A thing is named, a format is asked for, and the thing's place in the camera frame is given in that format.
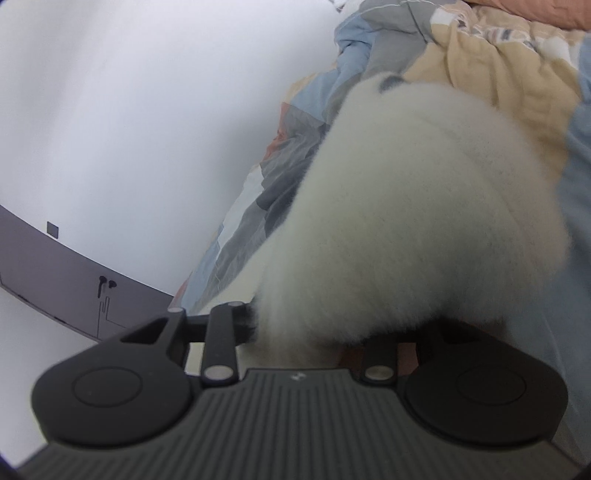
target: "ribbed panel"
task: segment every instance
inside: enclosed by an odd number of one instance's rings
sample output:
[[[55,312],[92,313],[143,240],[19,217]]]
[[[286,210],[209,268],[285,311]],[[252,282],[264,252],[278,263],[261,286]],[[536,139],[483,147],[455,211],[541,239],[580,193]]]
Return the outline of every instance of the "ribbed panel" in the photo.
[[[146,444],[113,451],[51,445],[30,480],[521,480],[570,479],[553,447],[485,452],[417,426],[392,391],[348,371],[252,371],[207,390],[185,420]]]

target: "white fur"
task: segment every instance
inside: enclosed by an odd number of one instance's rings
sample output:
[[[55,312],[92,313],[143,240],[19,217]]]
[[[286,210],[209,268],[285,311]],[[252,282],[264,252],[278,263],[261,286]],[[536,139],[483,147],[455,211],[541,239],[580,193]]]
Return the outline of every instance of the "white fur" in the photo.
[[[568,235],[519,128],[450,87],[355,86],[283,226],[243,366],[333,367],[339,344],[437,315],[504,316]]]

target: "patchwork blanket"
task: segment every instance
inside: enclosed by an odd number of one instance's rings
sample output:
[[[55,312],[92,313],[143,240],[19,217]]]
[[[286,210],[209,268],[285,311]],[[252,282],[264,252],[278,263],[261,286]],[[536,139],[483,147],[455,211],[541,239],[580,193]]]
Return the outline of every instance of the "patchwork blanket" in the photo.
[[[591,37],[449,0],[365,0],[335,31],[332,68],[297,82],[280,125],[174,304],[197,313],[281,224],[349,89],[389,71],[447,83],[515,118],[539,150],[573,237],[568,266],[507,322],[508,339],[569,386],[565,416],[591,460]]]

